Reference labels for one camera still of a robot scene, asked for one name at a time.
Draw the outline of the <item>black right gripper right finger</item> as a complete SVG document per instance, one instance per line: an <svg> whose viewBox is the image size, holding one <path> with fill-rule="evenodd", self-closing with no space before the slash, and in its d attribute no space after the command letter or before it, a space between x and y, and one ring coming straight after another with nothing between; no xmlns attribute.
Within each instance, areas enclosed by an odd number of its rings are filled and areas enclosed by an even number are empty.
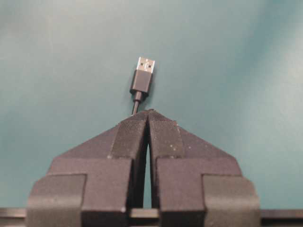
<svg viewBox="0 0 303 227"><path fill-rule="evenodd" d="M258 227L260 202L237 160L149 111L153 205L163 227Z"/></svg>

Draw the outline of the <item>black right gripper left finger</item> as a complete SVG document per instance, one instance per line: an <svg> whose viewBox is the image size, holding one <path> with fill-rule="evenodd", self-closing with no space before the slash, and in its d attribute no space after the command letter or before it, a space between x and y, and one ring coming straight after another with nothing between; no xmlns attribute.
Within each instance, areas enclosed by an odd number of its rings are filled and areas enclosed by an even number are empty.
<svg viewBox="0 0 303 227"><path fill-rule="evenodd" d="M55 157L27 203L29 227L125 227L143 203L148 112Z"/></svg>

